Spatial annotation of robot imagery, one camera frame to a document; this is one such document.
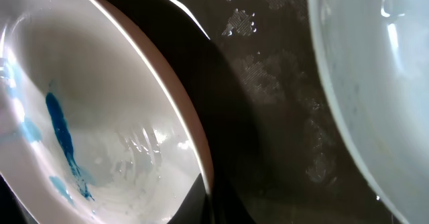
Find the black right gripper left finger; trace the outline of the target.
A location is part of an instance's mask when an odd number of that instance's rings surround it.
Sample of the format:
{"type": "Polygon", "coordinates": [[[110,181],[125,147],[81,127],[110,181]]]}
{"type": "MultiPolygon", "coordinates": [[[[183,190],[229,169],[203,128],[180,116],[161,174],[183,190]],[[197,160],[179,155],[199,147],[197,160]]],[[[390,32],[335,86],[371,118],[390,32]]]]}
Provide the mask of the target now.
{"type": "Polygon", "coordinates": [[[200,174],[168,224],[210,224],[210,208],[200,174]]]}

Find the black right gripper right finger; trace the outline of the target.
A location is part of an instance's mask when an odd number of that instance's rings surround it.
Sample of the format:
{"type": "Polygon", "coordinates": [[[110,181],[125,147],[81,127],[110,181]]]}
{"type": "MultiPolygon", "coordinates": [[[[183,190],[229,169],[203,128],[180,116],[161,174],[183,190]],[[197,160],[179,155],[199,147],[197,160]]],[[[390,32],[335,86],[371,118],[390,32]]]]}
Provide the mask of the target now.
{"type": "Polygon", "coordinates": [[[218,224],[255,224],[224,176],[214,179],[214,219],[218,224]]]}

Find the white plate blue stain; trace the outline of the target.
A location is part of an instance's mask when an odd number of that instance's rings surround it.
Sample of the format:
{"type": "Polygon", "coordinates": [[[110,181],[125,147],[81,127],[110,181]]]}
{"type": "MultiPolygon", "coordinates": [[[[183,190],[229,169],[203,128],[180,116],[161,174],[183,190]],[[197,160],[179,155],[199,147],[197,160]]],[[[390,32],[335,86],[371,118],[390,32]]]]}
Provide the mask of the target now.
{"type": "Polygon", "coordinates": [[[106,0],[1,0],[1,176],[38,223],[168,223],[208,142],[178,77],[106,0]]]}
{"type": "Polygon", "coordinates": [[[402,223],[428,222],[428,0],[308,0],[342,139],[402,223]]]}

